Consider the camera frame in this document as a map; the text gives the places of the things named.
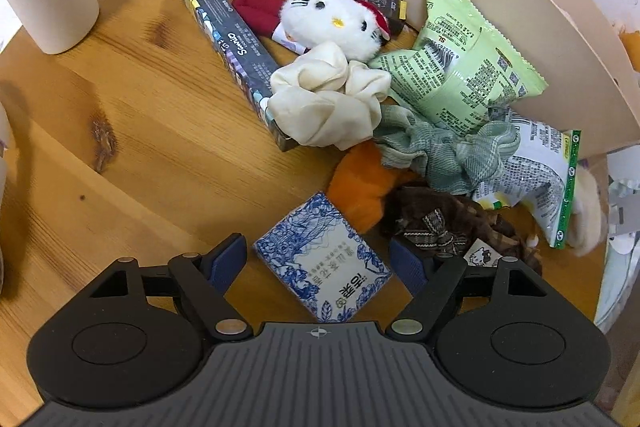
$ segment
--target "box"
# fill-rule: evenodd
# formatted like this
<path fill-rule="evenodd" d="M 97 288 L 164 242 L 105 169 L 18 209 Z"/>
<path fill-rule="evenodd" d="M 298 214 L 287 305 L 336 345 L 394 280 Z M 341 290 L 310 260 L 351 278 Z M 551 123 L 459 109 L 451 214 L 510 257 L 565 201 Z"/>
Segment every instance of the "box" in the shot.
<path fill-rule="evenodd" d="M 198 25 L 279 149 L 287 151 L 298 145 L 279 129 L 267 109 L 273 94 L 271 74 L 279 66 L 231 3 L 228 0 L 184 0 L 184 3 L 193 11 Z"/>
<path fill-rule="evenodd" d="M 406 19 L 406 2 L 403 0 L 356 0 L 367 1 L 380 10 L 389 21 L 389 31 L 392 37 L 397 37 L 404 28 Z"/>
<path fill-rule="evenodd" d="M 322 192 L 254 244 L 258 255 L 319 322 L 345 322 L 391 272 Z"/>
<path fill-rule="evenodd" d="M 426 0 L 407 1 L 420 29 Z M 581 130 L 580 157 L 640 141 L 640 89 L 620 39 L 593 0 L 471 0 L 549 87 L 513 108 L 558 130 Z"/>

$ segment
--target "plaid bow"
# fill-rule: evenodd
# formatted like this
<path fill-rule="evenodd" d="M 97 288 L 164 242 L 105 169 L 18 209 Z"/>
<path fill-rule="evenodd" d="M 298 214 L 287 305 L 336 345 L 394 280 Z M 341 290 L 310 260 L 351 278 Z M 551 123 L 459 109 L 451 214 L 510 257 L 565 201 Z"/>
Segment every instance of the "plaid bow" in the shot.
<path fill-rule="evenodd" d="M 447 252 L 463 255 L 468 245 L 468 237 L 463 233 L 451 233 L 445 228 L 444 216 L 439 208 L 422 218 L 427 230 L 406 230 L 404 237 L 421 250 L 433 253 Z"/>

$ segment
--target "small black box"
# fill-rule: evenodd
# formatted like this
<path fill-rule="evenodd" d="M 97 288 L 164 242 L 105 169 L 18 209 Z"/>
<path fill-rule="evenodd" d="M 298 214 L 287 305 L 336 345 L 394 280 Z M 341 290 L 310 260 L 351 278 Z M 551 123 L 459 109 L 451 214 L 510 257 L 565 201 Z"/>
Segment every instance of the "small black box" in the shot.
<path fill-rule="evenodd" d="M 356 0 L 367 1 L 377 7 L 389 21 L 389 31 L 392 37 L 397 37 L 406 19 L 406 1 L 403 0 Z"/>
<path fill-rule="evenodd" d="M 184 3 L 279 149 L 287 151 L 297 146 L 295 140 L 280 130 L 267 108 L 273 94 L 271 74 L 279 66 L 258 37 L 228 0 L 184 0 Z"/>

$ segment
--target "wooden table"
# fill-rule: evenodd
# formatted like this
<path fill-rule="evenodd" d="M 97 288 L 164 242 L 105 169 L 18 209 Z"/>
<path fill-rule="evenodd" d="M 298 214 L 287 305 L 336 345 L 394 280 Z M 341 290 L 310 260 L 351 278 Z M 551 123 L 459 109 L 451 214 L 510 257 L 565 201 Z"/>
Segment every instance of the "wooden table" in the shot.
<path fill-rule="evenodd" d="M 25 363 L 30 336 L 113 259 L 162 264 L 230 232 L 252 243 L 325 188 L 340 159 L 332 149 L 279 152 L 181 0 L 99 1 L 97 25 L 72 50 L 44 55 L 21 30 L 0 55 L 15 137 L 0 219 L 2 427 L 40 404 Z M 282 64 L 294 57 L 268 46 Z M 99 113 L 118 140 L 103 175 L 92 169 Z M 593 316 L 602 251 L 543 256 L 547 278 Z M 310 320 L 253 255 L 226 297 L 254 327 Z M 393 279 L 358 319 L 385 326 L 408 299 Z"/>

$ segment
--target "hello kitty plush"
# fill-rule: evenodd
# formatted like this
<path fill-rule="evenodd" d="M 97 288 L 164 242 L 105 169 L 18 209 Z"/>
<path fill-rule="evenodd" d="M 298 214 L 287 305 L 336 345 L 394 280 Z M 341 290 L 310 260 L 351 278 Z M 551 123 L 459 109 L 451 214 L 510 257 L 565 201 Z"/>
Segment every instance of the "hello kitty plush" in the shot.
<path fill-rule="evenodd" d="M 232 5 L 254 33 L 299 55 L 323 42 L 334 42 L 347 60 L 367 62 L 389 40 L 388 22 L 367 2 L 233 0 Z"/>

